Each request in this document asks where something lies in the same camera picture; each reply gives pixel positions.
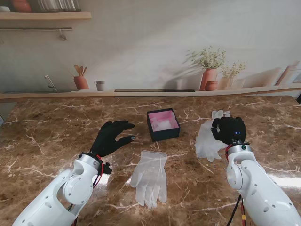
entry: marble countertop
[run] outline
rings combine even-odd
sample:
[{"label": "marble countertop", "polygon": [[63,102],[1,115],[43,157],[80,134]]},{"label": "marble countertop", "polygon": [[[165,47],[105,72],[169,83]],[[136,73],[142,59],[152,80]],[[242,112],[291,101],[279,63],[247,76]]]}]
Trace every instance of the marble countertop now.
[{"label": "marble countertop", "polygon": [[[171,107],[180,137],[152,142],[146,112]],[[57,174],[71,168],[106,121],[124,119],[136,126],[122,135],[137,139],[104,158],[113,172],[103,176],[78,225],[226,225],[238,192],[227,182],[224,152],[210,163],[196,158],[194,147],[200,125],[220,109],[243,118],[257,161],[301,213],[301,106],[292,97],[53,98],[19,102],[0,127],[0,225],[11,225]],[[167,203],[152,210],[136,203],[129,185],[142,150],[168,155]],[[239,210],[232,225],[241,225]]]}]

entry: wall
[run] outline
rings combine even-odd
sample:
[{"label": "wall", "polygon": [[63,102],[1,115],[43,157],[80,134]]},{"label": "wall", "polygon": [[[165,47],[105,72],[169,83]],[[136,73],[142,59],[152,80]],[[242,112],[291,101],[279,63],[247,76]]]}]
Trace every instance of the wall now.
[{"label": "wall", "polygon": [[82,0],[92,20],[22,23],[72,26],[55,32],[0,31],[0,91],[76,90],[74,64],[107,89],[197,89],[199,71],[188,55],[206,46],[226,50],[227,61],[247,61],[239,76],[301,59],[299,0]]}]

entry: shelf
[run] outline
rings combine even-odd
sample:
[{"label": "shelf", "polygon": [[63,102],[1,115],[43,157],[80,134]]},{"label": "shelf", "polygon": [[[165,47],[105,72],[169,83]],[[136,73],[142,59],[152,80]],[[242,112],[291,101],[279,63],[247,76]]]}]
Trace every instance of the shelf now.
[{"label": "shelf", "polygon": [[80,90],[72,92],[49,92],[49,93],[0,93],[0,103],[8,102],[9,99],[19,101],[22,98],[50,98],[50,97],[204,97],[204,96],[245,96],[257,95],[261,93],[277,93],[284,91],[301,90],[301,83],[289,85],[265,86],[242,89],[228,89],[215,91],[196,91],[196,92],[114,92]]},{"label": "shelf", "polygon": [[1,20],[90,20],[90,12],[0,13]]}]

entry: black glove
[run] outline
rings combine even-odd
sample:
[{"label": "black glove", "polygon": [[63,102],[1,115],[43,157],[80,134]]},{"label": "black glove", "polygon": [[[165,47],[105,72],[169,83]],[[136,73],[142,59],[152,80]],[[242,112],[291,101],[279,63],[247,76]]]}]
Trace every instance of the black glove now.
[{"label": "black glove", "polygon": [[222,117],[220,119],[214,119],[212,123],[211,131],[216,140],[220,140],[225,144],[231,145],[233,141],[241,141],[242,143],[246,139],[246,126],[244,121],[236,117]]},{"label": "black glove", "polygon": [[90,153],[105,157],[116,151],[118,148],[131,143],[136,139],[135,136],[123,137],[118,141],[116,141],[116,137],[118,134],[122,133],[122,131],[134,127],[134,124],[128,123],[126,120],[106,122],[98,132],[97,138],[92,144]]}]

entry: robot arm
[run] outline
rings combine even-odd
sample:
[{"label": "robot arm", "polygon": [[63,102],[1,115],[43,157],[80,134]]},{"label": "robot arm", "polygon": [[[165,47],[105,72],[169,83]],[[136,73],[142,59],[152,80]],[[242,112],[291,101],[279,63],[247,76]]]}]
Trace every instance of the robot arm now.
[{"label": "robot arm", "polygon": [[134,126],[128,121],[105,123],[90,152],[79,155],[72,171],[60,173],[23,210],[13,226],[70,226],[91,197],[92,177],[112,171],[108,163],[103,164],[101,157],[135,140],[135,136],[128,136],[116,141],[118,134]]},{"label": "robot arm", "polygon": [[248,144],[229,149],[227,179],[257,226],[301,226],[293,202],[257,162]]}]

